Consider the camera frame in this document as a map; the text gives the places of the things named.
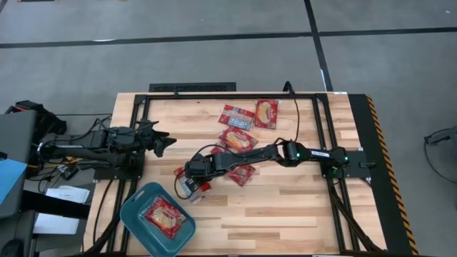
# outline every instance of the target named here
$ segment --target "red packaging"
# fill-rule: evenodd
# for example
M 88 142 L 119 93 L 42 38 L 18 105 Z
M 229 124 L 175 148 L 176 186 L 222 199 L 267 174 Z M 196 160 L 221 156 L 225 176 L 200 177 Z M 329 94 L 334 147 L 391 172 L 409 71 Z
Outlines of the red packaging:
M 238 185 L 244 186 L 246 182 L 252 177 L 252 174 L 256 172 L 256 169 L 251 165 L 239 166 L 234 170 L 227 173 L 231 179 L 233 179 Z
M 226 145 L 224 142 L 222 142 L 222 141 L 218 142 L 217 145 L 220 145 L 220 146 L 222 146 L 222 147 L 227 147 L 227 145 Z M 221 147 L 217 147 L 217 146 L 214 146 L 214 148 L 211 149 L 211 153 L 212 153 L 212 154 L 223 153 L 224 151 L 225 151 L 225 149 L 223 149 L 223 148 L 221 148 Z
M 160 196 L 154 199 L 154 203 L 144 218 L 159 227 L 170 239 L 174 238 L 179 228 L 187 220 L 185 215 Z
M 225 105 L 219 122 L 229 126 L 235 126 L 244 130 L 251 130 L 254 113 L 238 107 Z
M 278 117 L 278 101 L 274 99 L 259 99 L 256 107 L 254 125 L 259 128 L 276 129 Z
M 241 129 L 234 127 L 229 127 L 224 130 L 219 138 L 226 143 L 227 146 L 230 146 L 239 152 L 252 150 L 258 143 L 255 138 L 244 133 Z

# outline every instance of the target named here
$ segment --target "wooden tabletop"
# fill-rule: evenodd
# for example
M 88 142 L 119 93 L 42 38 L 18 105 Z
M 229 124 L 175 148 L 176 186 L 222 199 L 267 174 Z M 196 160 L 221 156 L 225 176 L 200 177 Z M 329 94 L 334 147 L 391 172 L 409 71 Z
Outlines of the wooden tabletop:
M 112 126 L 129 126 L 134 96 L 133 93 L 118 94 Z M 348 96 L 332 93 L 328 94 L 328 100 L 338 145 L 349 150 L 358 149 L 360 143 Z M 252 180 L 244 187 L 230 178 L 218 177 L 211 182 L 210 194 L 196 205 L 175 197 L 173 170 L 183 166 L 202 146 L 218 141 L 218 135 L 227 128 L 217 122 L 224 104 L 255 111 L 255 101 L 153 100 L 149 120 L 160 121 L 154 129 L 168 131 L 170 137 L 178 141 L 165 150 L 162 158 L 155 157 L 152 152 L 146 153 L 144 176 L 138 188 L 152 181 L 160 183 L 195 218 L 196 233 L 180 252 L 183 255 L 338 253 L 327 185 L 318 163 L 307 162 L 296 168 L 284 168 L 274 162 L 258 163 L 253 165 L 256 172 Z M 297 103 L 301 115 L 298 141 L 305 147 L 319 148 L 311 100 L 298 99 Z M 322 106 L 321 119 L 326 130 Z M 278 137 L 293 138 L 296 122 L 293 100 L 280 99 L 277 129 L 253 128 L 248 133 L 258 139 L 256 147 L 262 147 Z M 330 145 L 327 130 L 326 140 Z M 346 181 L 354 218 L 375 244 L 385 248 L 371 188 L 358 178 Z M 94 220 L 107 184 L 108 181 L 99 181 L 96 185 L 84 234 L 86 248 L 92 246 Z M 111 220 L 117 186 L 118 181 L 114 181 L 101 207 L 97 238 Z M 341 220 L 346 247 L 350 248 L 347 224 L 344 218 Z M 123 227 L 121 222 L 115 251 L 120 249 Z M 129 239 L 127 254 L 148 255 L 134 236 Z

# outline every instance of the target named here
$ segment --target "teal plastic tray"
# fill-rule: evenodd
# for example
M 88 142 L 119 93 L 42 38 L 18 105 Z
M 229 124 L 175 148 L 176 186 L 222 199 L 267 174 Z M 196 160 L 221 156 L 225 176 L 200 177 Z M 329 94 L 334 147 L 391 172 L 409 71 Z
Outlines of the teal plastic tray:
M 146 210 L 161 196 L 175 206 L 185 217 L 186 222 L 180 227 L 173 239 L 162 233 L 157 226 L 144 218 Z M 138 239 L 144 248 L 154 257 L 176 256 L 195 233 L 195 220 L 155 182 L 151 182 L 138 190 L 129 198 L 121 209 L 121 219 L 125 227 Z

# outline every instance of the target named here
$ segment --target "food wrapper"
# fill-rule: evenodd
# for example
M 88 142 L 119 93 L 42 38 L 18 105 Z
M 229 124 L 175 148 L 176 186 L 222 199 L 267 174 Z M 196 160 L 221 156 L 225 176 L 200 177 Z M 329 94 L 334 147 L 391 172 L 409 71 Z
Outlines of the food wrapper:
M 259 128 L 276 129 L 278 117 L 278 101 L 274 99 L 259 99 L 256 107 L 254 125 Z
M 197 204 L 203 197 L 206 196 L 211 191 L 211 186 L 208 182 L 203 184 L 195 182 L 192 178 L 187 178 L 183 172 L 184 167 L 177 168 L 173 171 L 175 176 L 178 177 L 178 181 L 181 184 L 186 196 L 192 196 L 189 198 L 189 201 L 193 204 Z
M 250 131 L 253 118 L 254 113 L 251 111 L 225 105 L 219 117 L 219 122 Z
M 248 182 L 256 169 L 251 165 L 239 166 L 227 173 L 227 176 L 233 179 L 238 185 L 244 186 Z
M 223 141 L 219 141 L 217 145 L 227 147 L 227 145 Z M 223 148 L 214 146 L 214 148 L 211 149 L 211 154 L 216 154 L 216 153 L 223 153 L 225 150 Z
M 243 132 L 241 129 L 229 127 L 224 130 L 219 138 L 230 146 L 231 148 L 236 149 L 238 152 L 249 151 L 254 148 L 258 141 L 249 136 L 247 133 Z
M 187 220 L 185 215 L 160 196 L 154 199 L 154 203 L 144 218 L 159 227 L 170 239 L 174 238 L 179 228 Z

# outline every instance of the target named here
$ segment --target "orange and black hazard stripe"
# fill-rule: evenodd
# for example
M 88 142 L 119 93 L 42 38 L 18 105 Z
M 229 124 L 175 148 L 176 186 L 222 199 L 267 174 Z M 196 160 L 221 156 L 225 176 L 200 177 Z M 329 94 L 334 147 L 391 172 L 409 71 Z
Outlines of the orange and black hazard stripe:
M 413 232 L 411 231 L 411 227 L 410 227 L 409 221 L 408 221 L 408 216 L 406 215 L 406 209 L 405 209 L 403 200 L 400 195 L 400 189 L 398 188 L 397 179 L 395 177 L 395 173 L 393 172 L 392 161 L 391 161 L 390 157 L 388 156 L 386 141 L 384 140 L 383 131 L 381 129 L 381 125 L 378 120 L 378 114 L 376 113 L 376 109 L 374 108 L 373 99 L 369 95 L 367 95 L 366 98 L 368 100 L 368 105 L 370 106 L 370 112 L 373 117 L 374 126 L 376 127 L 379 144 L 381 146 L 381 149 L 382 149 L 382 152 L 384 155 L 384 161 L 386 162 L 388 174 L 390 176 L 390 180 L 391 180 L 391 184 L 392 184 L 392 189 L 395 192 L 395 197 L 396 197 L 396 201 L 398 204 L 398 208 L 400 209 L 400 212 L 401 212 L 401 218 L 403 219 L 403 225 L 405 226 L 406 235 L 409 238 L 409 244 L 412 248 L 413 255 L 418 255 L 418 250 L 417 250 L 416 242 L 414 241 Z
M 371 188 L 387 250 L 418 255 L 373 100 L 364 94 L 350 94 L 348 97 L 366 160 L 376 163 L 376 167 L 370 170 Z

